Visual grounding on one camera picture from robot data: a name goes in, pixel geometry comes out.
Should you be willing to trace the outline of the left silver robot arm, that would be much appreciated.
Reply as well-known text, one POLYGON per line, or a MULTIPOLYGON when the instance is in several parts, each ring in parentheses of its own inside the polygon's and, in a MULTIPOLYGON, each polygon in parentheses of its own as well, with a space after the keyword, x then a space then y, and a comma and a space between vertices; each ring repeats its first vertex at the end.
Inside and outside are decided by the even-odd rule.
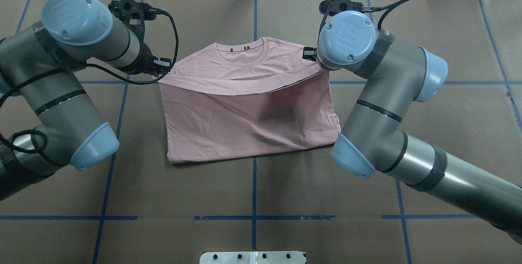
POLYGON ((1 137, 1 199, 72 165, 84 171, 112 156, 119 140, 75 73, 94 58, 127 74, 164 78, 175 60, 153 56, 145 21, 172 16, 144 2, 47 0, 41 19, 1 41, 1 103, 21 95, 41 121, 1 137))

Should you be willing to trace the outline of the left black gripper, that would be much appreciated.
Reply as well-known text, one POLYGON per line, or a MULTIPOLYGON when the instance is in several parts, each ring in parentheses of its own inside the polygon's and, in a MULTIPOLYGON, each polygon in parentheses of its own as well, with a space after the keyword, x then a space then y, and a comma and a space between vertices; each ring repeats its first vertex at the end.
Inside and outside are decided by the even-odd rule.
POLYGON ((153 56, 149 46, 144 42, 145 21, 155 20, 159 9, 134 0, 113 0, 108 5, 108 9, 129 33, 127 47, 118 58, 109 61, 109 65, 130 75, 140 73, 158 75, 159 69, 171 67, 170 59, 158 59, 153 56))

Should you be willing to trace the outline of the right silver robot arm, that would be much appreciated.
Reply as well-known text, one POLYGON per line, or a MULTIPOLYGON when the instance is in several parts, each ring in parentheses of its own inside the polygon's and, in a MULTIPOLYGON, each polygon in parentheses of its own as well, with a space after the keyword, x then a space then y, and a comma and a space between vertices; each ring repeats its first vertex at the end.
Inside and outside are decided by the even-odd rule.
POLYGON ((346 69, 366 80, 332 148, 332 160, 362 178, 385 173, 521 243, 520 186, 400 130, 410 105, 432 99, 449 67, 427 49, 376 28, 367 17, 375 10, 350 0, 322 1, 317 46, 303 50, 304 59, 327 71, 346 69))

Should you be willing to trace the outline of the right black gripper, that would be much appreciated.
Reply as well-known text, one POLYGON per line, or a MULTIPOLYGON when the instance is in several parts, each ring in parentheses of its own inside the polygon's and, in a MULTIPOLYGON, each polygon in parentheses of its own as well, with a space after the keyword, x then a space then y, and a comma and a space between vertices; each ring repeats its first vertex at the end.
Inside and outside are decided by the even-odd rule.
MULTIPOLYGON (((363 4, 361 2, 353 2, 351 0, 323 0, 319 4, 319 12, 324 16, 319 26, 319 32, 326 24, 328 17, 333 17, 344 11, 357 11, 363 13, 363 4)), ((316 61, 316 48, 304 47, 303 59, 308 61, 316 61)))

